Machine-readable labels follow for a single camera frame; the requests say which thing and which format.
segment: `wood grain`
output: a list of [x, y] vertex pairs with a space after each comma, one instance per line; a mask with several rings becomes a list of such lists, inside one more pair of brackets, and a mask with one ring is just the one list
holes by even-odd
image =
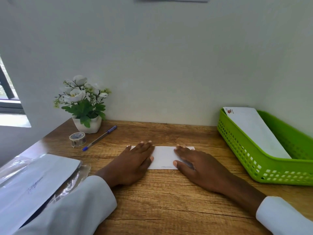
[[[68, 136], [77, 132], [68, 120], [21, 156], [51, 153], [82, 160], [91, 174], [107, 165], [127, 145], [152, 140], [156, 146], [194, 146], [216, 157], [226, 168], [269, 196], [280, 196], [313, 220], [313, 187], [261, 184], [253, 181], [216, 127], [106, 121], [87, 144], [117, 125], [112, 134], [85, 152], [72, 148]], [[101, 223], [102, 234], [270, 234], [255, 218], [223, 195], [201, 189], [178, 170], [149, 170], [132, 186], [113, 189], [117, 209]]]

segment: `white square pot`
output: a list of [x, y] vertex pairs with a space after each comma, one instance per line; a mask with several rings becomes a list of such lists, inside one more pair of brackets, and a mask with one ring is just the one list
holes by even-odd
[[78, 131], [83, 133], [97, 133], [102, 122], [102, 118], [98, 115], [96, 118], [91, 119], [90, 128], [87, 128], [84, 124], [80, 123], [80, 119], [74, 117], [72, 117], [72, 119]]

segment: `hand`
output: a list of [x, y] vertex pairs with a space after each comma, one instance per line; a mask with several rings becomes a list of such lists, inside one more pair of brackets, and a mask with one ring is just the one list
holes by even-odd
[[181, 147], [179, 144], [174, 152], [183, 160], [193, 164], [194, 169], [183, 162], [173, 162], [174, 166], [191, 182], [209, 191], [225, 193], [234, 176], [213, 156], [205, 152], [190, 150], [185, 146]]
[[233, 175], [213, 156], [177, 145], [175, 153], [193, 164], [194, 169], [183, 162], [174, 161], [174, 166], [191, 182], [202, 188], [224, 194], [254, 216], [266, 195], [245, 180]]
[[155, 146], [151, 141], [140, 142], [131, 150], [131, 145], [117, 156], [107, 166], [96, 172], [95, 175], [103, 178], [110, 188], [117, 185], [131, 185], [140, 180], [153, 161], [151, 156]]

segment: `potted plant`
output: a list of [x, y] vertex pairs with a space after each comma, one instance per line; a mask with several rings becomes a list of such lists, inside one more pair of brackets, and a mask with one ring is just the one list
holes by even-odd
[[87, 83], [82, 75], [74, 76], [73, 81], [63, 82], [63, 94], [56, 96], [54, 106], [71, 113], [75, 126], [80, 132], [96, 133], [105, 120], [104, 99], [111, 93], [108, 88]]

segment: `tape roll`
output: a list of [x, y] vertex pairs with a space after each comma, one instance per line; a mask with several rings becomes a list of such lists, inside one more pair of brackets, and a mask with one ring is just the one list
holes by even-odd
[[86, 143], [86, 135], [83, 132], [77, 132], [70, 135], [69, 139], [72, 142], [72, 147], [78, 147]]

